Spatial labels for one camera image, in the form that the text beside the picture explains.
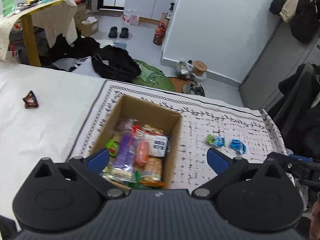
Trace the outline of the purple wafer snack packet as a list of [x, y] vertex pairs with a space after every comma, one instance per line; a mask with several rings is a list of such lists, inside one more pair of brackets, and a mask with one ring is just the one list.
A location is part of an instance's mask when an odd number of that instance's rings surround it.
[[108, 165], [107, 171], [103, 171], [100, 175], [104, 179], [117, 181], [118, 183], [135, 183], [135, 158], [138, 139], [130, 134], [125, 134], [119, 144], [117, 155]]

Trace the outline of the dark purple clear-wrapped snack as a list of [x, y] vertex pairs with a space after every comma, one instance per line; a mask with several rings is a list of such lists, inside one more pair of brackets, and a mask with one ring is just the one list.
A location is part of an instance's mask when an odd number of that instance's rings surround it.
[[114, 129], [114, 133], [132, 133], [137, 120], [134, 118], [121, 119]]

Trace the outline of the sneakers on orange mat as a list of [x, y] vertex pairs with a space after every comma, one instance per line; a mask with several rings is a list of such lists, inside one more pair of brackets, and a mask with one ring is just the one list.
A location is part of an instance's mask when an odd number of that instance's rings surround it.
[[183, 94], [205, 96], [204, 88], [196, 82], [190, 81], [182, 88]]

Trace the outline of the hanging dark clothes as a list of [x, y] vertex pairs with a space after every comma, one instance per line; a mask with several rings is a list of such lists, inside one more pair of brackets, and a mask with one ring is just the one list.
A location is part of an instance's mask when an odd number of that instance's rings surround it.
[[308, 44], [319, 30], [319, 0], [273, 0], [269, 11], [290, 25], [300, 43]]

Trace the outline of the orange candy clear bag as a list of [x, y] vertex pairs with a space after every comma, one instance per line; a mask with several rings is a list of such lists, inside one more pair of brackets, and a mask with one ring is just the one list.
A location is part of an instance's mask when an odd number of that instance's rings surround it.
[[150, 143], [147, 140], [141, 140], [136, 149], [135, 162], [138, 166], [145, 166], [149, 159]]

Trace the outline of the green dinosaur rug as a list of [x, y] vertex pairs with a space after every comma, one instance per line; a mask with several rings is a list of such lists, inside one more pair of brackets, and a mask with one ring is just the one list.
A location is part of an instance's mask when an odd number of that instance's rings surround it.
[[165, 74], [158, 68], [148, 65], [144, 61], [134, 59], [135, 63], [138, 64], [141, 70], [141, 74], [132, 80], [135, 85], [151, 87], [170, 92], [175, 91], [174, 84]]

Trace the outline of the white red plastic bag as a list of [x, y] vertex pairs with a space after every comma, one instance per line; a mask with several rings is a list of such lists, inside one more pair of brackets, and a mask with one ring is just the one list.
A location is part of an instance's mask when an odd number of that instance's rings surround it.
[[134, 9], [125, 9], [122, 16], [126, 25], [138, 25], [139, 15]]

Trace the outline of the light blue snack packet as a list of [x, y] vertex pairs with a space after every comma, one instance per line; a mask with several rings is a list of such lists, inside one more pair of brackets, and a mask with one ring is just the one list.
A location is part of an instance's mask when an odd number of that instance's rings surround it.
[[225, 139], [223, 137], [214, 136], [213, 137], [213, 146], [220, 148], [225, 146]]

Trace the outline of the bright green snack bag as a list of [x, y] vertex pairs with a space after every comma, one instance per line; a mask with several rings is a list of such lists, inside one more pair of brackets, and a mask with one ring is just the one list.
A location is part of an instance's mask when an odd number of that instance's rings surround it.
[[119, 144], [113, 139], [110, 139], [106, 144], [106, 148], [108, 149], [109, 155], [115, 158], [118, 153]]

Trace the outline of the red snack packet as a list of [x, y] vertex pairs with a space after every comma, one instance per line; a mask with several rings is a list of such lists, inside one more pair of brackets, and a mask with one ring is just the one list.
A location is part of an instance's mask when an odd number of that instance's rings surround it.
[[144, 136], [144, 130], [139, 125], [133, 126], [132, 133], [134, 136], [138, 136], [138, 137]]

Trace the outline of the wooden lidded jar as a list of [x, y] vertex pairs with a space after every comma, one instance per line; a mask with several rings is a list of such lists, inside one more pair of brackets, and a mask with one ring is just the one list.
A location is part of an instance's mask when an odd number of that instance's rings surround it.
[[202, 76], [207, 71], [207, 66], [201, 61], [193, 62], [193, 73], [197, 76]]

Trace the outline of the patterned white bed cloth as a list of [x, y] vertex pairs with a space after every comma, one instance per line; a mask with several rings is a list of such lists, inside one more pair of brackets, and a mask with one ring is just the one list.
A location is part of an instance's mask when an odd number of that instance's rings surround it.
[[244, 158], [251, 163], [262, 163], [271, 152], [286, 154], [281, 134], [265, 111], [253, 111], [201, 96], [105, 81], [76, 138], [70, 157], [87, 157], [91, 153], [114, 104], [123, 94], [175, 110], [182, 115], [180, 144], [170, 185], [172, 189], [193, 191], [216, 176], [207, 164], [209, 146], [206, 138], [209, 134], [225, 139], [225, 146], [220, 151], [230, 158], [236, 157], [235, 150], [229, 147], [233, 139], [246, 145]]

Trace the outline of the black bag on floor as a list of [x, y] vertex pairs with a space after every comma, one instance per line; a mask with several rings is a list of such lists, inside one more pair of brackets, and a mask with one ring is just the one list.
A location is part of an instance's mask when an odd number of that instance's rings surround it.
[[127, 50], [105, 46], [91, 57], [94, 71], [104, 79], [131, 83], [142, 73]]

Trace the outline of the brown hair claw clip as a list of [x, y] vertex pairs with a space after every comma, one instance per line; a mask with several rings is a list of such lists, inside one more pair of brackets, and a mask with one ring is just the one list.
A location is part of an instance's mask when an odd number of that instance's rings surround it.
[[32, 90], [22, 100], [24, 102], [25, 109], [39, 107], [38, 100]]

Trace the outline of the blue crumpled snack packet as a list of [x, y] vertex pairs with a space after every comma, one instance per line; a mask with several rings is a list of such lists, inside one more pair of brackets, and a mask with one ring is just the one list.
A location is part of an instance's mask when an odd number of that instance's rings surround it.
[[246, 151], [247, 151], [247, 147], [246, 145], [238, 140], [238, 139], [233, 139], [231, 142], [230, 142], [230, 148], [233, 149], [235, 152], [239, 153], [239, 154], [245, 154]]

